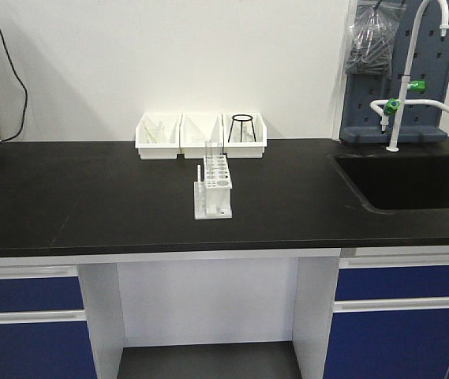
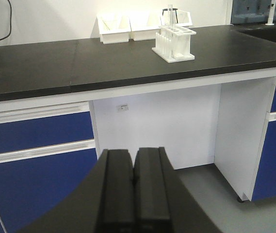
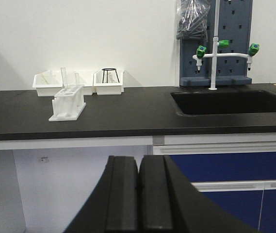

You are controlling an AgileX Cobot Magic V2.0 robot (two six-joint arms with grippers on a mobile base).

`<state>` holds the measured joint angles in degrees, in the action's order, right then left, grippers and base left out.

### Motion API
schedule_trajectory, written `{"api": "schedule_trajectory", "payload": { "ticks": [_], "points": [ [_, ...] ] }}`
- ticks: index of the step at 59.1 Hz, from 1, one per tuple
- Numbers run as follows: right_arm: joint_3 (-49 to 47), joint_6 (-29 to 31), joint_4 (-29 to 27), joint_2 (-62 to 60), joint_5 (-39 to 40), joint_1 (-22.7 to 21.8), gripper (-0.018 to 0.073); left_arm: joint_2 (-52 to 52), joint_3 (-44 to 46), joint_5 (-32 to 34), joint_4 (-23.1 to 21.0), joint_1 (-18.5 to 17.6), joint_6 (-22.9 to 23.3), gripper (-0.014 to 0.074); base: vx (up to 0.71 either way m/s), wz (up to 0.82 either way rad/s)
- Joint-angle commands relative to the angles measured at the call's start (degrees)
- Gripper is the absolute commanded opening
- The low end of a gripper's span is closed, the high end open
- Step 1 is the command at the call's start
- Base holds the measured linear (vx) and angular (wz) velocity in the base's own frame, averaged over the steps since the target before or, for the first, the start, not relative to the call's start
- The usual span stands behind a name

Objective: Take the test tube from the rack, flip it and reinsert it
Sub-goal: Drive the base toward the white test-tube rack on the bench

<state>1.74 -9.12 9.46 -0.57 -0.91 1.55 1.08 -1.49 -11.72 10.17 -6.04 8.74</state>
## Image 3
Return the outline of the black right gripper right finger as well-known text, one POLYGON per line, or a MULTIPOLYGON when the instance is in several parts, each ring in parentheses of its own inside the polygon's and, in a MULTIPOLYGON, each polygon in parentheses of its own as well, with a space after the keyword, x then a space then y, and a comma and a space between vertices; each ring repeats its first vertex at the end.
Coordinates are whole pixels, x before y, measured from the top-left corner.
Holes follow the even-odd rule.
POLYGON ((170 156, 144 156, 139 176, 142 233, 257 232, 199 192, 170 156))

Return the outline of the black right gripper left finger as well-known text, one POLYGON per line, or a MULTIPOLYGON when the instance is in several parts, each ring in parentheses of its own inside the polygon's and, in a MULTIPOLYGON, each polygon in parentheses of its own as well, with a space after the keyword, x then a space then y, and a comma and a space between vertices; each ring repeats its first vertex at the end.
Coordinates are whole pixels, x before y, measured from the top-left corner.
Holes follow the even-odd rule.
POLYGON ((133 157, 109 156, 96 187, 65 232, 138 232, 137 175, 133 157))

